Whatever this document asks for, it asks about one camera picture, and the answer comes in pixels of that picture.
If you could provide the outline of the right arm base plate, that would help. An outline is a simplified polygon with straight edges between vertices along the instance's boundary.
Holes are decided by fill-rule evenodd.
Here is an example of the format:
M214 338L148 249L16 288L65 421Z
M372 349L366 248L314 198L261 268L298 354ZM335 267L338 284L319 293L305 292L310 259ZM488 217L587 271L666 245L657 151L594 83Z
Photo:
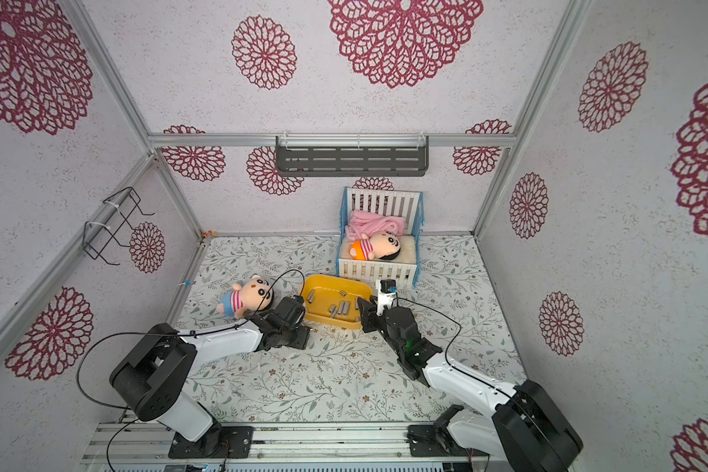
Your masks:
M406 438L413 457L488 456L482 450L462 448L447 431L437 429L434 425L410 425L407 427Z

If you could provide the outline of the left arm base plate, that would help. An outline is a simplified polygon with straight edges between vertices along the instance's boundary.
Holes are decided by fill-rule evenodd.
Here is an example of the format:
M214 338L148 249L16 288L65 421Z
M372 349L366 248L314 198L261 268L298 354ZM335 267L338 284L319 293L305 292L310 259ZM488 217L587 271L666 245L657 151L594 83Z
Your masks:
M245 459L249 457L255 429L251 426L214 425L196 442L176 433L168 452L170 459Z

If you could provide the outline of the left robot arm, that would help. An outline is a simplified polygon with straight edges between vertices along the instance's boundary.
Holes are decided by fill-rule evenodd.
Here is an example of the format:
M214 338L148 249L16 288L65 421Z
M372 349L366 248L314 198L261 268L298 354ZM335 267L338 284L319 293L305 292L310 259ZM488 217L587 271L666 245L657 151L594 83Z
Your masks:
M219 426L184 391L192 371L232 355L281 347L303 350L310 334L302 324L305 312L303 297L293 295L269 312L217 330L181 334L170 324L158 324L114 368L110 385L141 421L157 421L183 440L200 442Z

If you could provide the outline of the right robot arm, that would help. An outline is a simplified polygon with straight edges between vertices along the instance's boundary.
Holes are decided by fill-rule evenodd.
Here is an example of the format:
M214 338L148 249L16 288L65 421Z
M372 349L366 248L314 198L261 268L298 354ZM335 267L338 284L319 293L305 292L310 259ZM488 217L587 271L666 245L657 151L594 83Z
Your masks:
M522 385L474 373L422 336L412 311L357 300L364 332L378 332L406 377L460 401L434 423L442 452L479 450L514 471L566 471L582 439L542 385Z

